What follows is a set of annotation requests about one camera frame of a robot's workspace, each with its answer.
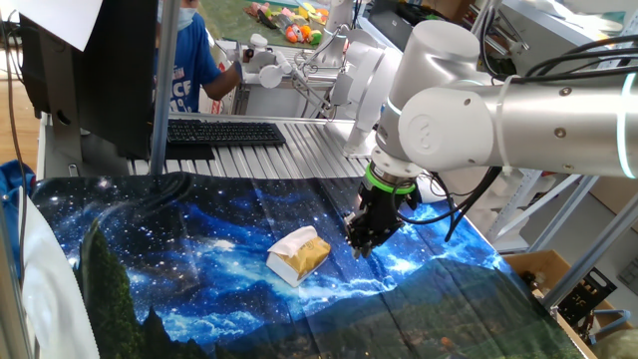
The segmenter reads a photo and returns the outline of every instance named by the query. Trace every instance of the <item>face mask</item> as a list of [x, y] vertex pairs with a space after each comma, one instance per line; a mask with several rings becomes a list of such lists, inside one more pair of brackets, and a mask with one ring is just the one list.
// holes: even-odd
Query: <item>face mask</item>
[[[158, 5], [158, 22], [161, 23], [161, 9], [163, 9], [163, 1], [159, 0]], [[181, 31], [192, 24], [192, 17], [195, 16], [197, 9], [179, 8], [179, 16], [177, 17], [177, 31]]]

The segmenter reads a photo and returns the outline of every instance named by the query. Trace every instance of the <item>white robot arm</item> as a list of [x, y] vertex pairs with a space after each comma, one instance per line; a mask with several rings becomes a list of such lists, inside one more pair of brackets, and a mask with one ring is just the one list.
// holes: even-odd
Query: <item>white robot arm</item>
[[638, 174], [635, 74], [571, 82], [489, 86], [477, 72], [479, 41], [442, 21], [415, 27], [360, 187], [344, 221], [348, 242], [367, 256], [416, 205], [414, 178], [428, 170], [516, 167], [634, 178]]

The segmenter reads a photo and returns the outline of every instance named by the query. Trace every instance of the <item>blue t-shirt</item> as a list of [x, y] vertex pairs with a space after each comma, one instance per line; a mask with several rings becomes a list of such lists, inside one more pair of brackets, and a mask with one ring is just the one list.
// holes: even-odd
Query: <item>blue t-shirt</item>
[[[155, 71], [158, 72], [158, 50], [156, 50]], [[210, 84], [219, 74], [221, 71], [210, 55], [203, 18], [195, 14], [192, 23], [177, 33], [170, 110], [199, 112], [199, 87]]]

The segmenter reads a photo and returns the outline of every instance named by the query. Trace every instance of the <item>metal pole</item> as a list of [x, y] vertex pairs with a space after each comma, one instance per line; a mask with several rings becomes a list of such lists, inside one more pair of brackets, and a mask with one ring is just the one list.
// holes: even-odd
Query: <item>metal pole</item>
[[500, 233], [500, 230], [507, 225], [507, 223], [509, 222], [509, 219], [514, 215], [516, 210], [526, 205], [525, 200], [527, 199], [527, 195], [529, 194], [531, 189], [534, 187], [534, 185], [536, 184], [536, 182], [538, 181], [538, 179], [540, 179], [540, 176], [542, 175], [542, 171], [537, 171], [537, 170], [520, 170], [520, 171], [523, 174], [523, 178], [522, 178], [522, 181], [520, 182], [520, 185], [518, 186], [518, 189], [516, 190], [514, 195], [509, 199], [509, 202], [505, 205], [505, 207], [503, 207], [500, 210], [500, 212], [498, 213], [498, 216], [496, 217], [496, 220], [491, 225], [491, 227], [487, 231], [487, 234], [485, 235], [485, 238], [487, 238], [487, 241], [489, 241], [490, 243], [495, 242], [496, 238], [498, 237], [498, 234]]
[[542, 299], [542, 305], [549, 310], [560, 303], [567, 294], [591, 271], [600, 256], [623, 235], [638, 218], [638, 194], [616, 215], [616, 217], [600, 233], [594, 244], [574, 263], [569, 271], [560, 279], [552, 290]]
[[580, 204], [582, 199], [585, 198], [591, 188], [596, 184], [596, 181], [598, 179], [599, 177], [593, 176], [586, 176], [582, 178], [582, 181], [580, 182], [574, 193], [569, 197], [567, 202], [562, 206], [556, 216], [547, 225], [536, 242], [529, 247], [527, 252], [535, 252], [545, 248], [545, 246], [558, 233], [558, 230], [565, 224], [565, 221]]
[[541, 199], [539, 199], [536, 203], [531, 205], [528, 209], [526, 209], [523, 213], [519, 214], [516, 218], [514, 218], [510, 223], [508, 223], [505, 227], [503, 227], [495, 240], [498, 240], [502, 236], [506, 235], [509, 231], [511, 231], [514, 227], [519, 225], [521, 222], [531, 217], [532, 214], [536, 213], [539, 209], [541, 209], [544, 205], [546, 205], [549, 201], [551, 201], [554, 197], [559, 195], [562, 191], [564, 191], [567, 187], [569, 187], [572, 183], [576, 182], [580, 179], [582, 175], [571, 175], [566, 180], [557, 185], [554, 189], [544, 195]]
[[177, 18], [179, 0], [164, 0], [161, 11], [161, 33], [158, 54], [158, 83], [156, 86], [156, 118], [153, 127], [153, 146], [151, 149], [151, 176], [161, 175], [166, 154], [166, 136], [168, 131], [168, 112], [172, 93], [172, 67], [175, 63], [177, 45]]
[[487, 0], [487, 1], [485, 1], [485, 4], [482, 6], [482, 8], [480, 9], [480, 12], [477, 15], [477, 20], [472, 25], [471, 31], [476, 37], [480, 38], [480, 31], [482, 30], [482, 23], [487, 20], [487, 13], [489, 12], [489, 9], [494, 9], [494, 11], [496, 11], [500, 7], [501, 3], [502, 3], [502, 0]]

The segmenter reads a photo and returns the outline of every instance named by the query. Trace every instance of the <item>computer monitor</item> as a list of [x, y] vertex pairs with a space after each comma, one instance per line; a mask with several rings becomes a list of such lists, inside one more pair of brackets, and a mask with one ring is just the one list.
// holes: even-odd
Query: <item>computer monitor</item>
[[120, 154], [149, 157], [157, 13], [157, 0], [105, 0], [84, 52], [21, 16], [27, 93], [36, 112], [52, 115], [56, 149], [67, 157], [74, 142], [85, 161], [94, 150], [79, 128]]

